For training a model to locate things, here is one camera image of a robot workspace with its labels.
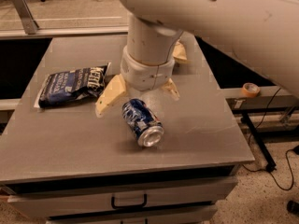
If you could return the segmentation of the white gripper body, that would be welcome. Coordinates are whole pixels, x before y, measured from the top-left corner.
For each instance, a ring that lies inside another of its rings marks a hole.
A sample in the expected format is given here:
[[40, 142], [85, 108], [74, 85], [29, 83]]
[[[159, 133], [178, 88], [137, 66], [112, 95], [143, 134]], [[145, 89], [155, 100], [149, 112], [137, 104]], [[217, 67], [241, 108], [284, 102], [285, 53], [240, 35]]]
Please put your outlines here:
[[121, 75], [124, 81], [138, 91], [150, 91], [162, 87], [172, 76], [175, 60], [161, 65], [145, 65], [134, 60], [127, 48], [123, 49]]

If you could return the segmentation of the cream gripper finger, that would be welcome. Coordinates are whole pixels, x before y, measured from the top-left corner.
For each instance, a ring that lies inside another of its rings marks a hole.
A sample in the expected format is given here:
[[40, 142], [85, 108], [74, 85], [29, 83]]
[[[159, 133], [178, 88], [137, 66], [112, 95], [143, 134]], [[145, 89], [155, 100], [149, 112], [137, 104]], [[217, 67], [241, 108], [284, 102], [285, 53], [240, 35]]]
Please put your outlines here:
[[175, 84], [175, 82], [169, 78], [161, 87], [161, 89], [167, 93], [168, 95], [170, 95], [175, 101], [178, 101], [180, 98], [179, 92], [178, 92], [178, 88]]
[[115, 75], [95, 103], [95, 113], [101, 118], [127, 92], [122, 74]]

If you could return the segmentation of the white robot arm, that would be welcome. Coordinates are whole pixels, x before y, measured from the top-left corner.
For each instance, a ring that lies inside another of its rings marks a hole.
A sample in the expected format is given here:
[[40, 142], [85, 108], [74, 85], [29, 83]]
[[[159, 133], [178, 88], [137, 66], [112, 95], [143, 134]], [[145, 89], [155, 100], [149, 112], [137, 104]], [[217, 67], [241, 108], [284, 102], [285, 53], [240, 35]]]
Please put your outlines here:
[[103, 114], [127, 88], [176, 90], [170, 77], [182, 33], [299, 96], [298, 0], [120, 0], [129, 12], [121, 71], [96, 102]]

